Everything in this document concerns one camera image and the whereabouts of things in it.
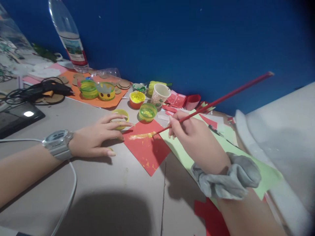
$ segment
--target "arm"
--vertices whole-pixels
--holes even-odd
[[[178,138],[188,155],[205,173],[226,174],[231,165],[229,157],[203,121],[191,118],[183,124],[178,122],[187,115],[179,111],[173,118],[170,117],[172,128],[169,136]],[[217,200],[231,236],[286,235],[253,189],[249,189],[243,200]]]
[[[92,126],[76,131],[68,145],[72,156],[115,156],[111,149],[101,147],[102,142],[113,138],[123,141],[121,132],[114,129],[133,126],[125,121],[110,122],[117,118],[124,116],[111,114]],[[0,208],[61,163],[41,144],[0,160]]]

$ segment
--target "fingernail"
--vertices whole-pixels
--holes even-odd
[[[108,156],[116,156],[116,153],[113,152],[113,151],[108,151],[108,152],[107,152],[107,155],[108,155]]]

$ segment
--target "plastic bottle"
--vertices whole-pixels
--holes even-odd
[[[48,4],[53,24],[73,67],[79,73],[87,73],[89,64],[72,16],[61,0],[48,0]]]

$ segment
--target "red paintbrush handle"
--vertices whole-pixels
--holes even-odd
[[[259,83],[259,82],[261,82],[261,81],[263,81],[263,80],[265,80],[265,79],[267,79],[267,78],[269,78],[269,77],[271,77],[273,75],[274,75],[274,73],[268,71],[264,75],[259,76],[258,78],[248,82],[247,84],[244,84],[243,86],[233,90],[232,92],[228,93],[227,95],[224,95],[223,97],[215,100],[214,102],[209,103],[208,105],[206,105],[205,107],[201,108],[200,110],[195,111],[194,113],[192,113],[192,114],[190,114],[190,115],[180,119],[179,122],[182,123],[183,121],[193,117],[194,115],[197,115],[198,113],[201,113],[201,112],[207,110],[208,108],[213,107],[213,106],[219,104],[220,102],[223,102],[224,100],[234,96],[235,94],[238,94],[239,92],[242,92],[243,90],[248,89],[249,87],[252,87],[253,85],[255,85],[255,84],[257,84],[257,83]],[[161,133],[161,132],[163,132],[163,131],[165,131],[165,130],[167,130],[169,128],[171,128],[171,126],[168,126],[168,127],[164,128],[164,129],[162,129],[161,131],[157,132],[156,134],[159,134],[159,133]]]

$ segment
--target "table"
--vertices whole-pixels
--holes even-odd
[[[2,85],[14,89],[16,81]],[[78,130],[111,112],[69,98],[38,108],[46,118],[10,138],[43,139],[58,129]],[[117,108],[129,113],[130,122],[138,122],[138,110],[130,108],[128,100],[121,100]],[[167,125],[157,117],[156,121]],[[0,158],[36,144],[1,143]],[[194,201],[205,202],[206,197],[172,152],[150,177],[123,143],[110,145],[116,152],[113,158],[72,160],[78,183],[57,235],[205,236],[203,219],[194,215]],[[50,235],[68,202],[73,179],[64,163],[5,207],[0,225],[34,236]]]

